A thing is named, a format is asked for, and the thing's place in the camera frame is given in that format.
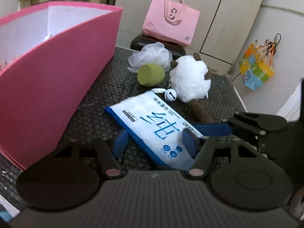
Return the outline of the white mesh bath pouf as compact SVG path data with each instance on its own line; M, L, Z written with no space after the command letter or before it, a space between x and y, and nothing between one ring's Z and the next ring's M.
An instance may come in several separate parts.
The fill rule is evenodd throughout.
M163 43L151 43L145 45L140 51L134 52L128 58L128 69L133 73L137 73L141 66L154 63L167 72L171 68L170 63L172 60L172 53L164 47Z

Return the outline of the white plush toy brown ears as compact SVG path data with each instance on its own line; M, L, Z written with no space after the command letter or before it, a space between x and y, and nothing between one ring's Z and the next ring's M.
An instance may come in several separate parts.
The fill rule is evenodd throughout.
M200 54L186 55L170 63L169 84L177 93L177 98L188 104L199 121L213 123L213 119L200 103L208 97L212 71L202 61Z

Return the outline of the black woven table mat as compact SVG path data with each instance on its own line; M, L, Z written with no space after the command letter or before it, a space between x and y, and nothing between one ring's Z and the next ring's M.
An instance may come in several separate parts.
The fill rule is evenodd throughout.
M127 58L131 50L117 47L111 61L94 81L90 90L73 114L71 121L60 135L60 141L53 147L56 153L64 148L71 139L77 139L81 144L91 143L95 139L104 139L110 142L118 134L120 126L114 118L104 111L106 107L122 102L120 106L130 108L136 101L149 101L152 94L144 95L147 88L140 86L135 80L135 74L127 70ZM227 77L213 74L209 98L200 100L206 112L214 122L230 118L235 112L245 111L235 88ZM190 124L198 123L189 105L180 100L167 103L176 113L181 115ZM130 137L126 149L117 162L125 174L128 170L152 171L161 167L141 149L135 140ZM22 170L1 156L1 196L22 210L20 197L17 194L15 183Z

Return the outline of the beige wardrobe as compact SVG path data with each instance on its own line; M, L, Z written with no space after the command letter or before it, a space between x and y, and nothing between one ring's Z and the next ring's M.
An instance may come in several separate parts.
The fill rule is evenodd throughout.
M262 0L89 0L122 7L117 45L146 34L198 53L217 74L227 74L251 30Z

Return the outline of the blue white wet wipes pack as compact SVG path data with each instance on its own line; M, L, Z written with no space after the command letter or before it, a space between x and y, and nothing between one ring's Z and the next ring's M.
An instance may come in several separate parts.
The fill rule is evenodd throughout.
M193 131L194 127L152 91L129 97L104 111L159 166L189 170L193 165L194 158L182 143L182 131Z

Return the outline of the pink cardboard storage box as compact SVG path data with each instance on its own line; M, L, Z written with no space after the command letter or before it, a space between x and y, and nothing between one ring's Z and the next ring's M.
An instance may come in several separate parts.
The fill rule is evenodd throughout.
M48 2L1 18L1 154L19 169L56 148L114 55L122 11Z

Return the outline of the green egg-shaped sponge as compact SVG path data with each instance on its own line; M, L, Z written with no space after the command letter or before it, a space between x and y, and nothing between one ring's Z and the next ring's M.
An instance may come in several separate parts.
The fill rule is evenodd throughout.
M142 86L156 86L165 78L165 71L157 64L149 63L140 67L137 80Z

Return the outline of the colourful gift bag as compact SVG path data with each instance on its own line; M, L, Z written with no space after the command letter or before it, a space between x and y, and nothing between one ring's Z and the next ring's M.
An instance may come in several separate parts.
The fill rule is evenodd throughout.
M274 75L274 55L280 41L280 33L277 33L273 40L267 39L264 44L255 40L240 59L239 69L243 83L252 91L257 90Z

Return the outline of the pink paper shopping bag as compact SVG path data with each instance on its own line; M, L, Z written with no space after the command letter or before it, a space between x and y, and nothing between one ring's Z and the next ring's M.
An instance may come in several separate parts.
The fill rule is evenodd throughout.
M156 39L189 46L194 37L200 11L173 0L152 0L142 33Z

